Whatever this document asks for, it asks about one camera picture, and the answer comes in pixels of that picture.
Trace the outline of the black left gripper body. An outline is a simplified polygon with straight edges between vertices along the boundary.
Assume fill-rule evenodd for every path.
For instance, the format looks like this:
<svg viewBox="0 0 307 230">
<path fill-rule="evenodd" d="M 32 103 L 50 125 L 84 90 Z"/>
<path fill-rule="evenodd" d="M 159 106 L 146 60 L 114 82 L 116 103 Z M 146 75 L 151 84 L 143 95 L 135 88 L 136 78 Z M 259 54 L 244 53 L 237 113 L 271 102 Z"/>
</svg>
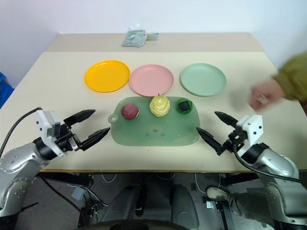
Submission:
<svg viewBox="0 0 307 230">
<path fill-rule="evenodd" d="M 66 124 L 60 126 L 55 143 L 63 152 L 77 151 L 80 148 L 78 137 L 72 133 L 70 127 Z"/>
</svg>

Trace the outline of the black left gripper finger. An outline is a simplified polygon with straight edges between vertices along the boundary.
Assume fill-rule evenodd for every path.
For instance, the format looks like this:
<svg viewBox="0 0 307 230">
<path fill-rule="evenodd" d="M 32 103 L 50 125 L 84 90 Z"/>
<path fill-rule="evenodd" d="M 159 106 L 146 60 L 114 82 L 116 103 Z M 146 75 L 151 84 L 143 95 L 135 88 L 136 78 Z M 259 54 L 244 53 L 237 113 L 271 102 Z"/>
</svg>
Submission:
<svg viewBox="0 0 307 230">
<path fill-rule="evenodd" d="M 94 112 L 95 112 L 95 109 L 82 110 L 82 111 L 64 119 L 63 122 L 67 126 L 71 127 L 72 125 L 74 125 L 76 123 L 80 123 L 80 122 L 88 119 Z"/>
<path fill-rule="evenodd" d="M 80 149 L 83 151 L 86 151 L 93 145 L 97 144 L 103 137 L 105 137 L 108 134 L 109 131 L 110 131 L 110 127 L 107 127 L 107 128 L 94 132 L 88 137 L 88 139 L 84 140 L 81 143 Z"/>
</svg>

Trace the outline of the person's bare hand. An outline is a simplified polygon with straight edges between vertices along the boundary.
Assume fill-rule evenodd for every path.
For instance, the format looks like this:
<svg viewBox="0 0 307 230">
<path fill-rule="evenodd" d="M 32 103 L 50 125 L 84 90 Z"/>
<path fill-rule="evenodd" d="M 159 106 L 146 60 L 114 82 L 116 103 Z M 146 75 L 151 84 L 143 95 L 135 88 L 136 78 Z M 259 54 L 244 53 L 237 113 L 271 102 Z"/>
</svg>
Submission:
<svg viewBox="0 0 307 230">
<path fill-rule="evenodd" d="M 284 98 L 284 96 L 285 94 L 280 84 L 275 79 L 271 79 L 252 87 L 249 104 L 254 111 L 259 111 Z"/>
</svg>

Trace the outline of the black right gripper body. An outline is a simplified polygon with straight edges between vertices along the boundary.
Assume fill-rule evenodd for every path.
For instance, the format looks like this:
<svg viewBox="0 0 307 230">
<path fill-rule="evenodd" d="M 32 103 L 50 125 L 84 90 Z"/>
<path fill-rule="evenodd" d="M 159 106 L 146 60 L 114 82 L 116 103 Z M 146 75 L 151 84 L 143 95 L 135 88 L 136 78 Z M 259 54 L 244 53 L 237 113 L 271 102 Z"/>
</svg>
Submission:
<svg viewBox="0 0 307 230">
<path fill-rule="evenodd" d="M 222 153 L 224 151 L 233 152 L 233 147 L 239 150 L 244 146 L 245 140 L 248 138 L 247 132 L 240 126 L 231 125 L 234 130 L 228 135 L 228 139 L 222 145 Z"/>
</svg>

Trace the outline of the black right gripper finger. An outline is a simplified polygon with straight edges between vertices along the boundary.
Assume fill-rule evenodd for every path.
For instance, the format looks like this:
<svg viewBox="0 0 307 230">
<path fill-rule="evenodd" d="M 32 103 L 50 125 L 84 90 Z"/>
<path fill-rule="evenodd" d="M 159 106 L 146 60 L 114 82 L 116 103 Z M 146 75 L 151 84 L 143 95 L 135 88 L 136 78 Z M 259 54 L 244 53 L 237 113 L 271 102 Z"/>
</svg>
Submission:
<svg viewBox="0 0 307 230">
<path fill-rule="evenodd" d="M 214 113 L 226 125 L 231 126 L 231 127 L 236 127 L 236 124 L 237 124 L 238 120 L 236 120 L 232 116 L 230 116 L 230 115 L 228 115 L 228 114 L 226 114 L 224 112 L 220 112 L 220 111 L 215 111 Z"/>
<path fill-rule="evenodd" d="M 197 132 L 199 133 L 199 135 L 201 136 L 201 138 L 210 146 L 212 147 L 216 154 L 218 156 L 220 156 L 225 148 L 217 141 L 214 139 L 213 135 L 211 135 L 209 132 L 207 132 L 206 130 L 200 128 L 200 127 L 196 127 Z"/>
</svg>

